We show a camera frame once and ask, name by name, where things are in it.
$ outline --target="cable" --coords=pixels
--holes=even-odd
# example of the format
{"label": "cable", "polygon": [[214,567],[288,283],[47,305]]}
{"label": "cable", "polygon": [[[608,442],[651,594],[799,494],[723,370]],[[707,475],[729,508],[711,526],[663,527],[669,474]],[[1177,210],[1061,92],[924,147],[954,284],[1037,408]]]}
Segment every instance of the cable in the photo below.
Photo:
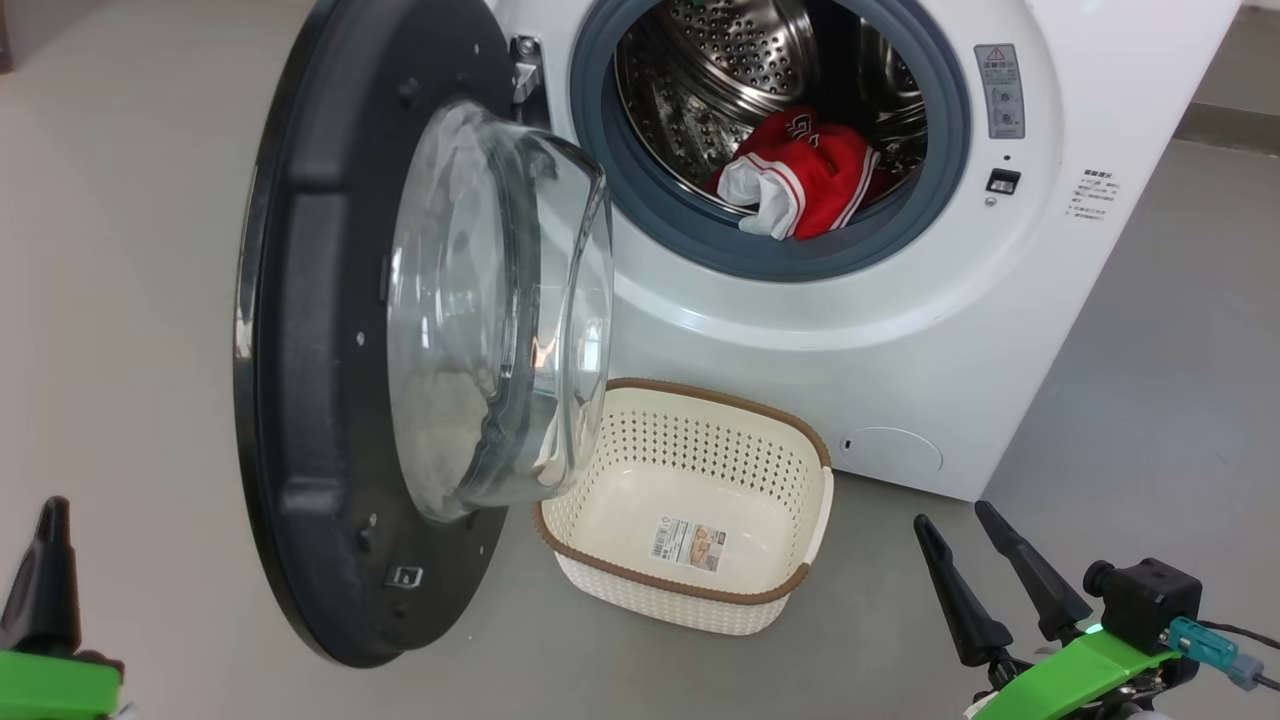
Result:
{"label": "cable", "polygon": [[1228,625],[1226,623],[1210,623],[1207,620],[1197,620],[1197,623],[1199,623],[1201,625],[1208,628],[1210,630],[1221,630],[1224,633],[1233,633],[1233,634],[1236,634],[1236,635],[1243,635],[1243,637],[1247,637],[1247,638],[1249,638],[1252,641],[1258,641],[1260,643],[1262,643],[1262,644],[1265,644],[1265,646],[1267,646],[1270,648],[1280,650],[1280,641],[1274,639],[1274,638],[1268,638],[1268,637],[1266,637],[1266,635],[1263,635],[1261,633],[1254,633],[1253,630],[1245,630],[1244,628],[1238,628],[1235,625]]}
{"label": "cable", "polygon": [[1271,678],[1267,678],[1267,676],[1266,676],[1266,675],[1263,675],[1262,673],[1258,673],[1257,675],[1254,675],[1254,676],[1253,676],[1253,679],[1254,679],[1254,680],[1256,680],[1256,682],[1257,682],[1257,683],[1258,683],[1260,685],[1262,685],[1263,688],[1271,688],[1271,689],[1274,689],[1274,691],[1277,691],[1277,692],[1280,692],[1280,683],[1277,683],[1277,682],[1272,680]]}

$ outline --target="basket label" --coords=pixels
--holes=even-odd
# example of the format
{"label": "basket label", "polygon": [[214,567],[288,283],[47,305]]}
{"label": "basket label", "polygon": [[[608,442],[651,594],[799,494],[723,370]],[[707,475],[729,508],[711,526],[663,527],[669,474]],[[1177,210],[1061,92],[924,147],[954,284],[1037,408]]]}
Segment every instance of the basket label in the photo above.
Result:
{"label": "basket label", "polygon": [[723,550],[724,533],[721,530],[663,515],[658,520],[649,556],[714,573],[719,569]]}

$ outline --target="gray rubber seal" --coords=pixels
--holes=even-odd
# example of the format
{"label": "gray rubber seal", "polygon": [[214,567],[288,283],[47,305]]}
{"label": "gray rubber seal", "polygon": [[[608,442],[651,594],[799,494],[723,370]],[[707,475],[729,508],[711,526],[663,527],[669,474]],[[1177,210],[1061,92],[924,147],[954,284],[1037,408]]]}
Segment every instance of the gray rubber seal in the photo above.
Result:
{"label": "gray rubber seal", "polygon": [[970,111],[951,45],[914,0],[835,0],[865,18],[901,54],[924,94],[929,149],[908,187],[859,213],[849,225],[808,242],[760,238],[736,218],[676,184],[631,131],[613,82],[613,51],[653,0],[602,0],[579,32],[570,68],[577,140],[604,167],[613,199],[672,252],[730,275],[803,282],[873,265],[928,228],[960,183],[969,156]]}

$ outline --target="blue connector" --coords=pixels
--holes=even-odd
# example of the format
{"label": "blue connector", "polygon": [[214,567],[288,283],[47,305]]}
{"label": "blue connector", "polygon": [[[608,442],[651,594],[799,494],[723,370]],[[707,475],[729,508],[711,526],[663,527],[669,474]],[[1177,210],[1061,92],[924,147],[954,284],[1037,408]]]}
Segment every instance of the blue connector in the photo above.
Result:
{"label": "blue connector", "polygon": [[1160,642],[1184,656],[1221,670],[1236,687],[1252,691],[1258,687],[1254,676],[1262,674],[1262,661],[1240,652],[1240,647],[1188,618],[1175,618]]}

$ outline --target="stainless steel drum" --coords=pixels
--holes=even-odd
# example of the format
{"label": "stainless steel drum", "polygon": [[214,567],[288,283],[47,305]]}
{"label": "stainless steel drum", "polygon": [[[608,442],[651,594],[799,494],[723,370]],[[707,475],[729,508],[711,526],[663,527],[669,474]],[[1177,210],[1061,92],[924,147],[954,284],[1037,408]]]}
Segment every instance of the stainless steel drum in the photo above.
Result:
{"label": "stainless steel drum", "polygon": [[[799,0],[664,0],[618,44],[614,74],[632,131],[686,191],[735,208],[709,186],[716,170],[771,113],[805,102],[822,111],[832,95],[855,95],[855,127],[896,179],[864,208],[905,183],[924,160],[924,101],[884,37],[865,20],[819,47]],[[819,50],[854,59],[856,73],[824,73]]]}

